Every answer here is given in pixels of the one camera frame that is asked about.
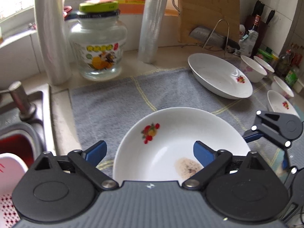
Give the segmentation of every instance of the gray towel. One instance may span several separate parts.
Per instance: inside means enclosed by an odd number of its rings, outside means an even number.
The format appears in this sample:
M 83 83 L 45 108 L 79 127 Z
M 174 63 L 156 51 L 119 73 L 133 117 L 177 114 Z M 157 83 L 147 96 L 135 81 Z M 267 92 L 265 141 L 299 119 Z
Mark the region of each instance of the gray towel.
M 111 177 L 119 143 L 144 116 L 169 107 L 193 107 L 217 115 L 243 134 L 253 125 L 256 111 L 267 109 L 270 84 L 269 79 L 263 79 L 253 83 L 250 98 L 229 100 L 204 88 L 189 68 L 180 68 L 75 89 L 72 107 L 83 150 L 99 140 L 106 141 L 108 153 L 98 168 Z M 273 168 L 278 167 L 277 147 L 263 138 L 249 147 L 260 152 Z

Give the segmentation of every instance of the window frame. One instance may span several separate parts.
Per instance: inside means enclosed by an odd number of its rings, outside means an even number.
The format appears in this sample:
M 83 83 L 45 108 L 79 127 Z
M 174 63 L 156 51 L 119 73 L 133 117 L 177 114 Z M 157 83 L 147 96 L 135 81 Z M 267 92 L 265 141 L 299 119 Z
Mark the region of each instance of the window frame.
M 78 10 L 79 4 L 86 0 L 64 0 L 65 6 L 72 6 L 73 9 Z M 34 6 L 12 14 L 0 21 L 1 32 L 4 38 L 13 36 L 17 33 L 28 29 L 28 24 L 35 21 Z

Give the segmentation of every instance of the countertop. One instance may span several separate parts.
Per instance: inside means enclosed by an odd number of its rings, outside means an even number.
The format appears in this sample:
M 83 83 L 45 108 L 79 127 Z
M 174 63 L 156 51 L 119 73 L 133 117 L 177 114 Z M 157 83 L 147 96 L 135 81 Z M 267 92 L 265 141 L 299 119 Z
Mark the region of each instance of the countertop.
M 148 72 L 161 71 L 188 66 L 187 58 L 194 53 L 207 53 L 223 58 L 223 51 L 213 52 L 203 50 L 199 46 L 172 46 L 161 47 L 157 51 L 156 62 L 145 64 L 137 60 L 137 51 L 124 52 L 121 65 L 122 73 L 116 79 L 130 76 L 138 76 Z M 232 54 L 226 54 L 227 59 L 239 59 Z M 57 141 L 57 153 L 67 155 L 74 149 L 81 149 L 73 118 L 70 89 L 94 84 L 95 82 L 84 79 L 78 72 L 76 65 L 72 64 L 72 77 L 66 83 L 53 86 L 51 85 L 51 108 L 53 113 L 54 133 Z M 27 93 L 42 84 L 48 83 L 46 73 L 37 74 L 22 84 Z M 294 102 L 304 111 L 304 99 L 296 95 Z

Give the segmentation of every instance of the glass jar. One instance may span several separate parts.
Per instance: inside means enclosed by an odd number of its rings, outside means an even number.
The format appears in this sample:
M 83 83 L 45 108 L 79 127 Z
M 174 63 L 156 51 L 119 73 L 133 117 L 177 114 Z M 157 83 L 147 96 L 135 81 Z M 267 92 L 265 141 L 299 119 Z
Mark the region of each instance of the glass jar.
M 119 21 L 119 12 L 114 0 L 80 4 L 78 23 L 72 27 L 69 41 L 84 78 L 105 81 L 120 74 L 127 28 Z

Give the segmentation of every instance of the oval white plate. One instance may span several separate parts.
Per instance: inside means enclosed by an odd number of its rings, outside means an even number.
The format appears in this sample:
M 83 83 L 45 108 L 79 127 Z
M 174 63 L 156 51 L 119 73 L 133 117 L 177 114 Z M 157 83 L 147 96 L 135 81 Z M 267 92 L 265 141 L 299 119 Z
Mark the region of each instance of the oval white plate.
M 153 137 L 145 144 L 147 133 Z M 234 155 L 245 156 L 250 150 L 229 123 L 211 113 L 188 107 L 163 109 L 138 121 L 124 136 L 115 155 L 113 178 L 119 184 L 124 180 L 182 184 L 203 168 L 193 155 L 197 140 Z
M 246 75 L 231 63 L 209 54 L 188 57 L 195 78 L 209 91 L 228 99 L 248 98 L 252 85 Z
M 267 99 L 269 111 L 292 114 L 300 118 L 292 104 L 278 92 L 269 90 L 267 92 Z

